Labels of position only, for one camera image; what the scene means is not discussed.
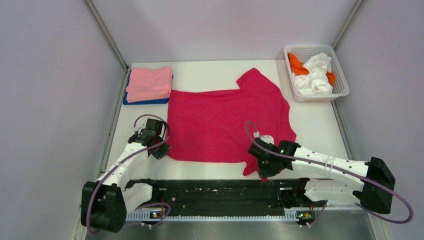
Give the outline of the magenta t shirt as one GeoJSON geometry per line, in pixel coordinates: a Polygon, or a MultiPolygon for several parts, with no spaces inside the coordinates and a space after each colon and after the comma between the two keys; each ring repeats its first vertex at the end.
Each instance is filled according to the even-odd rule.
{"type": "Polygon", "coordinates": [[[258,164],[248,153],[251,141],[245,131],[247,121],[275,142],[296,140],[290,106],[278,86],[256,68],[245,72],[236,83],[237,89],[171,92],[167,114],[170,158],[245,163],[243,175],[248,176],[258,170],[258,164]]]}

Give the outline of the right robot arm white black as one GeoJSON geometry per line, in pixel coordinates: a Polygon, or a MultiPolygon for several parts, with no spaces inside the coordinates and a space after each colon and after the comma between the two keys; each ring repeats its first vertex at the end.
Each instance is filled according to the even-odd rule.
{"type": "Polygon", "coordinates": [[[378,214],[389,214],[393,196],[374,181],[394,190],[395,177],[376,157],[370,161],[348,160],[321,154],[300,144],[282,140],[278,145],[255,138],[248,153],[256,158],[261,178],[277,175],[282,170],[314,174],[316,178],[299,178],[290,190],[281,194],[285,208],[305,207],[326,200],[359,204],[378,214]]]}

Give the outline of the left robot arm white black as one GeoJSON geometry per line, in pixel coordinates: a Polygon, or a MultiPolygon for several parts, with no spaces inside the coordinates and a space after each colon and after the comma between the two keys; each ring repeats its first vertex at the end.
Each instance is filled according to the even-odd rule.
{"type": "Polygon", "coordinates": [[[119,232],[127,214],[141,204],[154,207],[160,193],[149,183],[133,179],[142,162],[153,157],[161,160],[168,155],[171,135],[164,119],[146,114],[143,127],[134,126],[123,152],[96,181],[88,181],[82,188],[80,222],[89,232],[93,229],[119,232]]]}

